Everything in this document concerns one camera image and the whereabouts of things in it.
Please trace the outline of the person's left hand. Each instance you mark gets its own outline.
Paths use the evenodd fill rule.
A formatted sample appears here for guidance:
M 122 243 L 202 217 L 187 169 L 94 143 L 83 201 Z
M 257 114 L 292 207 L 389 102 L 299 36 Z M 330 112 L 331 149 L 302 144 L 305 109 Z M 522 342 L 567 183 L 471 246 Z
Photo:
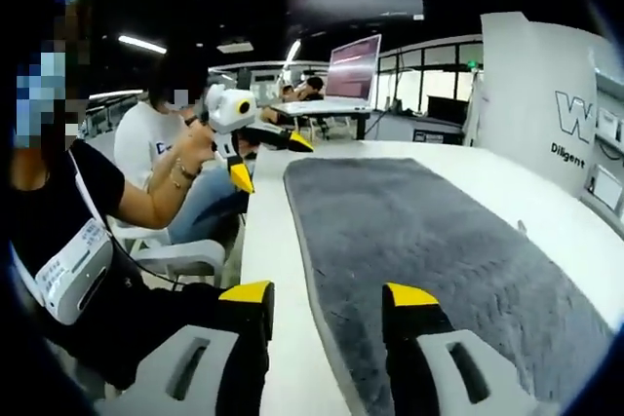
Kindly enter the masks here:
M 175 151 L 184 163 L 202 165 L 215 158 L 214 133 L 209 126 L 194 118 L 185 126 L 175 144 Z

